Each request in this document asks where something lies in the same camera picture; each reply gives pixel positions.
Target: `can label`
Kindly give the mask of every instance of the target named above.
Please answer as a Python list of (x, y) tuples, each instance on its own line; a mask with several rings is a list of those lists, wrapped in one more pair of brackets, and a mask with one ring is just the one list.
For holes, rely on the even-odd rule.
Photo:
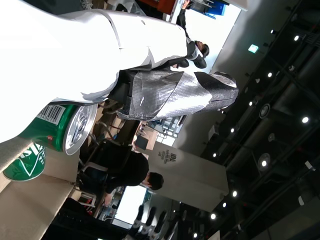
[(46, 151), (39, 144), (31, 145), (13, 163), (11, 163), (3, 174), (10, 180), (27, 181), (39, 176), (45, 169)]
[(60, 105), (49, 105), (42, 109), (36, 117), (54, 125), (58, 125), (65, 110), (66, 108)]

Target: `ceiling pipe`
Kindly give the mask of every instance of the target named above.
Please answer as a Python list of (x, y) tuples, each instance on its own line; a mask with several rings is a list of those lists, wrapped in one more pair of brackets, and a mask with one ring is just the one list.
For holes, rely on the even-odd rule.
[[(320, 162), (320, 156), (315, 158), (311, 164), (317, 166)], [(257, 219), (262, 213), (264, 213), (277, 199), (279, 199), (288, 189), (290, 189), (297, 179), (305, 177), (313, 170), (307, 167), (300, 169), (294, 176), (281, 185), (273, 194), (271, 194), (245, 221), (237, 225), (237, 229), (233, 229), (225, 234), (221, 239), (225, 240), (231, 234), (230, 232), (237, 233), (238, 230), (245, 230), (255, 219)]]
[[(319, 68), (320, 49), (314, 53), (310, 60), (301, 69), (297, 75), (297, 79), (306, 84), (310, 79), (312, 79), (312, 77), (318, 77), (317, 74), (319, 72)], [(281, 111), (282, 107), (288, 105), (298, 95), (299, 92), (300, 90), (293, 83), (291, 83), (272, 108), (274, 110)], [(248, 148), (253, 149), (261, 141), (261, 139), (270, 132), (270, 128), (273, 124), (274, 121), (272, 119), (263, 119), (243, 144), (247, 148), (241, 147), (239, 149), (239, 151), (227, 165), (226, 170), (232, 173), (237, 172), (240, 169), (240, 166), (249, 159), (248, 156), (251, 154), (251, 152), (248, 150)]]

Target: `wall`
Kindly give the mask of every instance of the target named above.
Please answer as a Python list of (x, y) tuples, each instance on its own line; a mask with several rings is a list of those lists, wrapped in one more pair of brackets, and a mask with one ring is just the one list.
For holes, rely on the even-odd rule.
[(224, 117), (219, 111), (189, 115), (172, 146), (187, 153), (200, 156), (206, 147), (204, 143), (207, 143), (209, 140), (209, 130), (216, 121), (220, 122)]
[(158, 194), (211, 212), (229, 193), (226, 168), (201, 157), (156, 142), (149, 155), (149, 170), (163, 176)]

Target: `green logo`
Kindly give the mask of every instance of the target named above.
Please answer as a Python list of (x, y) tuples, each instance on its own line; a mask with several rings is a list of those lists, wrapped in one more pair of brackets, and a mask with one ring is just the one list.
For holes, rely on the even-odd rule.
[(45, 147), (39, 144), (31, 145), (3, 171), (3, 174), (13, 181), (28, 181), (36, 178), (45, 169), (45, 150)]

